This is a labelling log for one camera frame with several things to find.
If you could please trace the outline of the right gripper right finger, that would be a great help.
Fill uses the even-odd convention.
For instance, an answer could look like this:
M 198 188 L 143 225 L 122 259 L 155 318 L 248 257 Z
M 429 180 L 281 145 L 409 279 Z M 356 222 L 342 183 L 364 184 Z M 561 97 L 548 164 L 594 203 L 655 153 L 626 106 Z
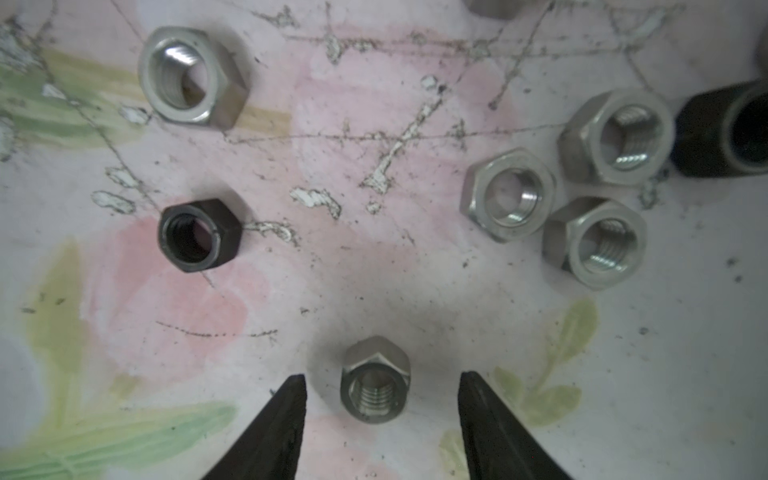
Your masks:
M 571 479 L 479 373 L 461 374 L 457 400 L 472 480 Z

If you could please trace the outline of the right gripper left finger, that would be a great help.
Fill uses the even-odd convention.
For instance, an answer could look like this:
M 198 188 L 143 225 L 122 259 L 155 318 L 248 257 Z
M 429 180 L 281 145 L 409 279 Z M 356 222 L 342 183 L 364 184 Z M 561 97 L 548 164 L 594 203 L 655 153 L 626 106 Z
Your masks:
M 291 375 L 272 395 L 206 479 L 293 479 L 307 412 L 305 376 Z

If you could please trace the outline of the silver nut bottom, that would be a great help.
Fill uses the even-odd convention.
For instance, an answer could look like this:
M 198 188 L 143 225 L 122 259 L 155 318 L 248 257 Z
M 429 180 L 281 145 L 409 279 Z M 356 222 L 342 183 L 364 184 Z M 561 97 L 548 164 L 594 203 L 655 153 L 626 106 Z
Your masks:
M 341 373 L 340 399 L 347 411 L 367 424 L 382 424 L 404 410 L 411 384 L 408 355 L 383 336 L 350 346 Z

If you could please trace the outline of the silver nut cluster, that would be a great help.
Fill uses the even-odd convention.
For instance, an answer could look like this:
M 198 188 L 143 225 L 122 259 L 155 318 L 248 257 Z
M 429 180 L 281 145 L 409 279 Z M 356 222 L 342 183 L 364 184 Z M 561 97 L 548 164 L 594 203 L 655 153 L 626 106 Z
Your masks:
M 566 124 L 558 150 L 573 182 L 634 186 L 658 172 L 674 141 L 674 116 L 666 100 L 624 88 L 586 101 Z
M 544 259 L 592 290 L 632 276 L 646 247 L 646 222 L 608 198 L 577 198 L 552 213 L 543 229 Z
M 522 177 L 519 206 L 495 216 L 488 204 L 492 182 L 506 172 Z M 469 166 L 462 189 L 460 211 L 494 241 L 508 243 L 538 231 L 555 203 L 556 180 L 545 163 L 524 148 L 513 149 Z

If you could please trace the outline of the black nut cluster top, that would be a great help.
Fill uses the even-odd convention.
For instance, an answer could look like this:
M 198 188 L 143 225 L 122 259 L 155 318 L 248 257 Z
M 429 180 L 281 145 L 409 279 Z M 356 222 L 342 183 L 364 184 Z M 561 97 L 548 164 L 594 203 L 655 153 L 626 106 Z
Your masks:
M 754 80 L 690 98 L 676 118 L 671 160 L 685 176 L 767 173 L 767 82 Z

